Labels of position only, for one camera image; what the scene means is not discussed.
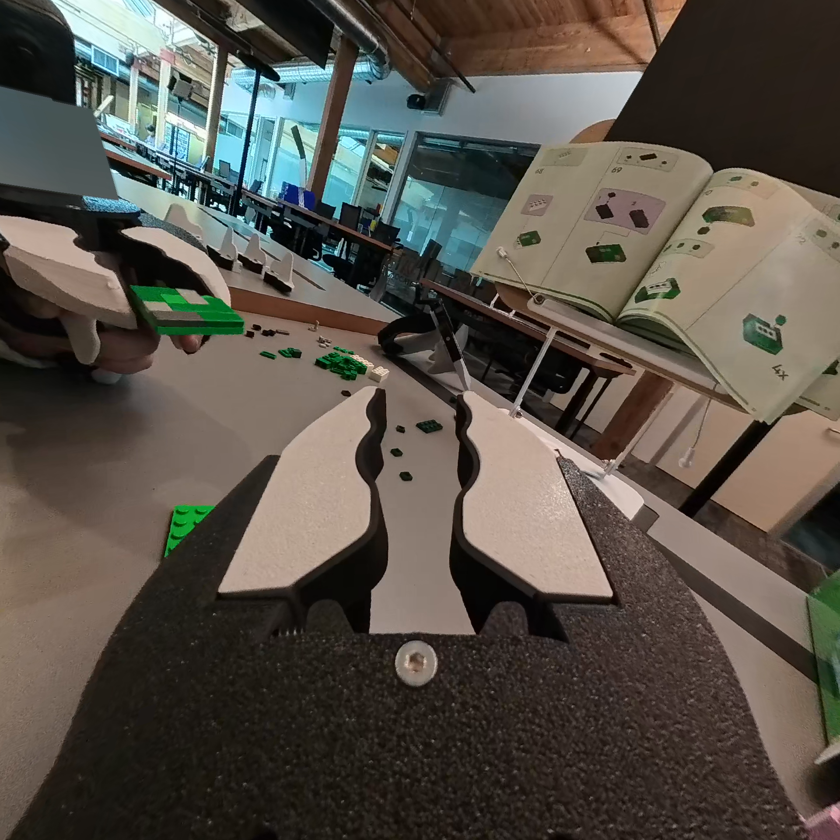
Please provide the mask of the bright green square lego plate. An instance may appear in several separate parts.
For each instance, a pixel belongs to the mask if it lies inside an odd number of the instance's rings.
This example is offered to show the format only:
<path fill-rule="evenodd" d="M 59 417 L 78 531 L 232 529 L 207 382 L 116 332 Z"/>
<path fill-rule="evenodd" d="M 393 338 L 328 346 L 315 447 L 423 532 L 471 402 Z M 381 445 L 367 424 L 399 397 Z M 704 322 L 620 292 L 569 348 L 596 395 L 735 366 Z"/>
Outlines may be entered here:
<path fill-rule="evenodd" d="M 166 558 L 215 509 L 212 505 L 177 505 L 171 513 L 169 530 L 164 541 Z"/>

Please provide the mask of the neighbouring wooden-edged desk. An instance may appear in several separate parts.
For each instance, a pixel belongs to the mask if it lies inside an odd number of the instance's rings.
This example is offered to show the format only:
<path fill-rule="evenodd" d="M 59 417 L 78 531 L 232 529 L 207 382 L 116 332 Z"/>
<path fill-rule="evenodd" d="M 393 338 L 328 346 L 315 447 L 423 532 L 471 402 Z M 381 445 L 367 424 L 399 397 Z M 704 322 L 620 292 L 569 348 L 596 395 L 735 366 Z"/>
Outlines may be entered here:
<path fill-rule="evenodd" d="M 515 396 L 525 385 L 532 364 L 537 363 L 533 379 L 526 386 L 526 407 L 543 419 L 537 397 L 565 397 L 561 408 L 552 409 L 549 425 L 569 440 L 590 425 L 592 412 L 612 383 L 621 378 L 631 380 L 632 390 L 594 441 L 593 453 L 599 459 L 615 458 L 627 445 L 640 443 L 667 405 L 672 383 L 656 374 L 636 371 L 617 351 L 559 330 L 538 361 L 548 337 L 546 326 L 509 309 L 486 292 L 476 297 L 460 287 L 430 279 L 422 280 L 422 287 L 424 300 L 431 301 L 432 296 L 443 299 L 457 325 L 467 325 L 467 350 L 477 352 L 486 363 L 481 382 L 489 375 L 501 376 L 508 384 L 507 395 Z"/>

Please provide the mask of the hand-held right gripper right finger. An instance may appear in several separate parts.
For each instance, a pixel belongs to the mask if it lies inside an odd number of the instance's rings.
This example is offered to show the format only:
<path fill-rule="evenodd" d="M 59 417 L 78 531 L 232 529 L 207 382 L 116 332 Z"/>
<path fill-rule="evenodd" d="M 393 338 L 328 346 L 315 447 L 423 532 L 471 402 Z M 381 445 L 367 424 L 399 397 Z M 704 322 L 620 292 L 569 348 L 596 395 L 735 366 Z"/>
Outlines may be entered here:
<path fill-rule="evenodd" d="M 458 547 L 527 597 L 609 603 L 614 590 L 558 456 L 474 392 L 457 401 L 465 480 L 454 510 Z"/>

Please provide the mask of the black office chair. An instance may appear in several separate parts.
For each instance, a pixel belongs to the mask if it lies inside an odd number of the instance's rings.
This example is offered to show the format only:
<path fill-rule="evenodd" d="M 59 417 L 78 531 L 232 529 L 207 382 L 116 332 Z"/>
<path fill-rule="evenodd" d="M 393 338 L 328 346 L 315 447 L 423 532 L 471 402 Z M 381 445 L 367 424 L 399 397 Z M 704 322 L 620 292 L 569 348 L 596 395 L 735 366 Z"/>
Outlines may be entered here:
<path fill-rule="evenodd" d="M 384 247 L 373 247 L 371 252 L 371 266 L 374 279 L 377 279 L 382 272 L 382 267 L 392 253 L 396 241 L 399 237 L 401 229 L 390 224 L 385 224 L 381 219 L 378 221 L 374 230 L 372 230 L 371 237 L 376 242 Z"/>

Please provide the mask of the dark panel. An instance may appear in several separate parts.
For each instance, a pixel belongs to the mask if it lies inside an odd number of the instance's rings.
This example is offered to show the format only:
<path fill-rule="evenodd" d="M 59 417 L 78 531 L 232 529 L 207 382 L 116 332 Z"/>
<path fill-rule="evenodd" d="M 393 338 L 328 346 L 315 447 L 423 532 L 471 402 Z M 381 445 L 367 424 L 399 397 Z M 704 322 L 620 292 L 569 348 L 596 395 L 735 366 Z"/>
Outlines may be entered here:
<path fill-rule="evenodd" d="M 838 196 L 839 2 L 686 2 L 605 138 Z"/>

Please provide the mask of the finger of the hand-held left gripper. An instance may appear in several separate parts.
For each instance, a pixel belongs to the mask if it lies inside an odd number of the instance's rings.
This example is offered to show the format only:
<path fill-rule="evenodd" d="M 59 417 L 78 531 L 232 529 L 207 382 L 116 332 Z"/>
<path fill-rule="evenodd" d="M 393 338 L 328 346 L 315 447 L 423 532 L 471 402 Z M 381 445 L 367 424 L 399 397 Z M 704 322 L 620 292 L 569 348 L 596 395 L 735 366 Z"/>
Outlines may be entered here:
<path fill-rule="evenodd" d="M 124 287 L 134 310 L 229 308 L 220 270 L 200 247 L 160 227 L 119 231 L 119 255 L 129 271 Z"/>
<path fill-rule="evenodd" d="M 71 228 L 1 216 L 2 320 L 20 332 L 68 340 L 81 364 L 98 364 L 100 326 L 136 329 L 115 270 Z"/>

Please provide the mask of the green and grey tiled lego plate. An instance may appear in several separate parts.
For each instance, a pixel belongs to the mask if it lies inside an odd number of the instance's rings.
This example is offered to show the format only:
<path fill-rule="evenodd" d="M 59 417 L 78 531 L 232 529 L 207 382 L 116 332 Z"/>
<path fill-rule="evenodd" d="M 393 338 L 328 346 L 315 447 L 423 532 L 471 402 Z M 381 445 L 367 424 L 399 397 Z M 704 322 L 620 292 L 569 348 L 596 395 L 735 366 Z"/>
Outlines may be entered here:
<path fill-rule="evenodd" d="M 195 290 L 130 286 L 136 314 L 160 335 L 239 335 L 245 322 L 222 299 Z"/>

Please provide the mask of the green lego set box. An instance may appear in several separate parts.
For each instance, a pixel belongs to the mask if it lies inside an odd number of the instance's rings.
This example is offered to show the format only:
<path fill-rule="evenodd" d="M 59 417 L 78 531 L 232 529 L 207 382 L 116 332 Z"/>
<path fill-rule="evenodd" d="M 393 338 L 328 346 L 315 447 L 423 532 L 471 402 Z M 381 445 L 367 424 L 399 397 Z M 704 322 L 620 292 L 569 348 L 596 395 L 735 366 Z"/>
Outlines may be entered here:
<path fill-rule="evenodd" d="M 826 734 L 826 747 L 815 759 L 822 766 L 839 755 L 839 571 L 806 597 L 806 606 Z"/>

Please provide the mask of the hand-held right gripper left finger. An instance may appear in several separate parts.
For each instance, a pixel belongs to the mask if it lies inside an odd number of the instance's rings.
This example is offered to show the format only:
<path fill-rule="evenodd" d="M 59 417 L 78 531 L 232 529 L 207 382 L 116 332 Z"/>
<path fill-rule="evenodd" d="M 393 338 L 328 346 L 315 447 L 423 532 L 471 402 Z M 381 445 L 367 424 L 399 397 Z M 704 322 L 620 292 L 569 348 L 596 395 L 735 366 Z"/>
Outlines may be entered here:
<path fill-rule="evenodd" d="M 218 586 L 222 597 L 292 593 L 371 525 L 375 479 L 357 454 L 385 391 L 361 388 L 304 428 L 281 452 Z"/>

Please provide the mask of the lego instruction booklet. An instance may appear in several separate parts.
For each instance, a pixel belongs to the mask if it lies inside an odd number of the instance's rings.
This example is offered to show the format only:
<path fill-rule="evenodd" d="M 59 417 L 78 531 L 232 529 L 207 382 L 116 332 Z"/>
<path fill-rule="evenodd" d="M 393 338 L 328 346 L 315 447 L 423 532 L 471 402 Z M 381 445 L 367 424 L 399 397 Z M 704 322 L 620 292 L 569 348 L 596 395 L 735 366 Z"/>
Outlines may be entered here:
<path fill-rule="evenodd" d="M 838 419 L 838 197 L 627 142 L 544 144 L 470 273 L 696 358 L 755 420 Z"/>

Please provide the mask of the thick wooden post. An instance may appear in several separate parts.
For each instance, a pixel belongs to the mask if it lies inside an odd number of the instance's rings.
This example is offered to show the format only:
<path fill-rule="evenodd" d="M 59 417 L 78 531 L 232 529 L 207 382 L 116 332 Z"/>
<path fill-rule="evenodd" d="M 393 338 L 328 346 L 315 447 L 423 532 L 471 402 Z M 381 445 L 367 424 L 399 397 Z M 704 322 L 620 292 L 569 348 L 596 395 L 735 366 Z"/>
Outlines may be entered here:
<path fill-rule="evenodd" d="M 322 200 L 333 156 L 338 147 L 340 125 L 358 56 L 358 46 L 349 36 L 341 35 L 308 177 L 307 189 L 319 201 Z"/>

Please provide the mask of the person's left hand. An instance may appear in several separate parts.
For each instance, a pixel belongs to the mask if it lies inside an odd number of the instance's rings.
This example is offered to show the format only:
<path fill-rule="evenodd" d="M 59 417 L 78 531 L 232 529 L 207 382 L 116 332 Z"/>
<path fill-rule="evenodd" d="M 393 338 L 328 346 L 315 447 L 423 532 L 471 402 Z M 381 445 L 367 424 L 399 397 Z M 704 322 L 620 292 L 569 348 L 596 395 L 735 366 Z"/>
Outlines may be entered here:
<path fill-rule="evenodd" d="M 43 318 L 2 304 L 1 358 L 30 370 L 71 368 L 115 382 L 151 367 L 161 336 L 148 327 L 123 329 L 66 310 Z"/>

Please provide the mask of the white book stand base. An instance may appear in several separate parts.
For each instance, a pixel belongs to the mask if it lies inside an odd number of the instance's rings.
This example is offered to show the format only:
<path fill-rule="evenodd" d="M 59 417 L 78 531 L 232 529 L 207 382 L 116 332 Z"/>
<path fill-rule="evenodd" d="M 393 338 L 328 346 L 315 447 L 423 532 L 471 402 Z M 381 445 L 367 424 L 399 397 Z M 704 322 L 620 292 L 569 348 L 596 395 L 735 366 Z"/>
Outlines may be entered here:
<path fill-rule="evenodd" d="M 740 409 L 697 359 L 538 294 L 525 283 L 507 250 L 498 246 L 492 253 L 517 278 L 517 285 L 497 281 L 500 297 L 511 310 L 529 316 L 546 327 L 549 340 L 557 333 L 571 336 L 630 362 L 644 373 L 613 416 L 613 425 L 598 441 L 607 449 L 620 446 L 620 450 L 614 455 L 593 455 L 595 465 L 584 470 L 602 493 L 615 503 L 625 500 L 625 490 L 628 489 L 618 475 L 619 466 L 667 406 L 676 385 L 710 402 Z"/>

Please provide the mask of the pile of loose lego pieces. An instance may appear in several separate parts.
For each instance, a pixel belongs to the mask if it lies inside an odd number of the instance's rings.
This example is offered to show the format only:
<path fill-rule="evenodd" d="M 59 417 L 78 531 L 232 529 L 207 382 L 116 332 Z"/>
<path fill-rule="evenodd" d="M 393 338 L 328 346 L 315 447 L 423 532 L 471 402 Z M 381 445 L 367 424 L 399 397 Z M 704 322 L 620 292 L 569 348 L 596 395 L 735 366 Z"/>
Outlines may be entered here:
<path fill-rule="evenodd" d="M 317 357 L 314 364 L 325 371 L 336 374 L 346 382 L 354 382 L 368 375 L 372 364 L 349 350 L 332 347 Z"/>

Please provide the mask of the silver air duct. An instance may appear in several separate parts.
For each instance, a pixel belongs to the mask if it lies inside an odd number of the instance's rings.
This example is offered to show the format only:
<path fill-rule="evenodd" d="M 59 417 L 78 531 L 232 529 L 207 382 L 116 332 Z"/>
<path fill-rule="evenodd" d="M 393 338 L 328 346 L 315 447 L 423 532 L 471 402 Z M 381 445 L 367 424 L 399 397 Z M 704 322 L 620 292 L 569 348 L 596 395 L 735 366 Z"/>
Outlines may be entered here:
<path fill-rule="evenodd" d="M 339 42 L 356 47 L 353 81 L 373 83 L 386 79 L 392 64 L 385 40 L 385 25 L 367 2 L 310 1 L 339 31 Z"/>

